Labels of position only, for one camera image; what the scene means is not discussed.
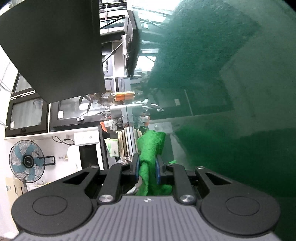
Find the green towel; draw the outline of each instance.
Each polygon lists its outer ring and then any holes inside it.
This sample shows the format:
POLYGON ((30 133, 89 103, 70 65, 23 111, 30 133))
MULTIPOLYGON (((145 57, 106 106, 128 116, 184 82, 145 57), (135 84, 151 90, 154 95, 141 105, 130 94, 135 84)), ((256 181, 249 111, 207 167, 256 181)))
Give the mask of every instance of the green towel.
POLYGON ((146 133, 137 140, 140 154, 139 175, 142 184, 139 187, 137 196, 159 196, 172 193, 172 186, 158 185, 156 183, 156 161, 155 158, 161 154, 165 140, 164 132, 147 130, 146 133))

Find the fan blade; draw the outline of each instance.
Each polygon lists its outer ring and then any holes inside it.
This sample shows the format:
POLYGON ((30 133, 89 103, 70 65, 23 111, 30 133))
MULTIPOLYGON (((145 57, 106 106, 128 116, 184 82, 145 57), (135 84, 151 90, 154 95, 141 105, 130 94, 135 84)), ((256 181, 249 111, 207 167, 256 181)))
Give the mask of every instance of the fan blade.
POLYGON ((26 155, 31 155, 33 151, 35 151, 35 147, 33 144, 31 144, 26 150, 26 155))
POLYGON ((22 161, 22 154, 21 154, 21 152, 20 152, 20 146, 19 146, 19 145, 17 145, 17 146, 15 147, 15 155, 16 155, 16 157, 17 157, 20 161, 22 161))
POLYGON ((35 157, 34 158, 34 163, 37 165, 37 166, 39 166, 39 167, 41 167, 43 164, 44 164, 44 159, 43 158, 38 158, 38 157, 35 157))
POLYGON ((21 173, 26 170, 26 167, 23 164, 18 165, 12 165, 12 169, 15 173, 21 173))
POLYGON ((29 168, 29 176, 28 176, 28 181, 33 181, 35 178, 35 168, 34 166, 29 168))

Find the shelf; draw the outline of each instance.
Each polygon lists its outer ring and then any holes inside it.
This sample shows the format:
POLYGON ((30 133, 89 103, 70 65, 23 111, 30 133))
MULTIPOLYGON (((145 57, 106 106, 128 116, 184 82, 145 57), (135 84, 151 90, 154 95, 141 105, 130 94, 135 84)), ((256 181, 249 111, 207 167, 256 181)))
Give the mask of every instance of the shelf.
POLYGON ((95 131, 98 127, 87 127, 87 128, 80 128, 80 129, 73 129, 73 130, 66 130, 66 131, 55 131, 55 132, 47 132, 35 135, 27 135, 27 136, 18 136, 18 137, 5 137, 4 140, 9 142, 18 142, 21 140, 44 140, 50 139, 53 136, 59 135, 73 135, 76 132, 83 132, 83 131, 95 131))

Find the electric fan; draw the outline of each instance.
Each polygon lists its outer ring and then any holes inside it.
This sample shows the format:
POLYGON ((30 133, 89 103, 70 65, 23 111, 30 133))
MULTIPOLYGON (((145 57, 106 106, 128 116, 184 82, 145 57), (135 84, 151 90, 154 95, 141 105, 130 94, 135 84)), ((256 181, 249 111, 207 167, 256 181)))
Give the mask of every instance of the electric fan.
POLYGON ((41 178, 45 166, 54 165, 54 156, 44 156, 40 147, 29 140, 22 140, 11 148, 9 165, 13 174, 21 181, 33 183, 41 178), (45 158, 53 158, 54 163, 45 164, 45 158))

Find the metal screw cap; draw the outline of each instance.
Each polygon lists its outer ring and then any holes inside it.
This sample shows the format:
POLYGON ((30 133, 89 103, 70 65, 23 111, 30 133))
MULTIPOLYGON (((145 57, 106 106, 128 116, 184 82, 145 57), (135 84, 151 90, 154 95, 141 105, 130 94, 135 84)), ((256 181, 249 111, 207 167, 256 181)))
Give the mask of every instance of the metal screw cap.
POLYGON ((114 198, 109 194, 105 194, 105 195, 102 195, 102 196, 99 197, 99 200, 101 202, 111 202, 111 201, 113 201, 113 199, 114 198))
POLYGON ((182 202, 191 202, 194 200, 194 197, 192 195, 185 194, 185 195, 181 196, 180 199, 182 202))

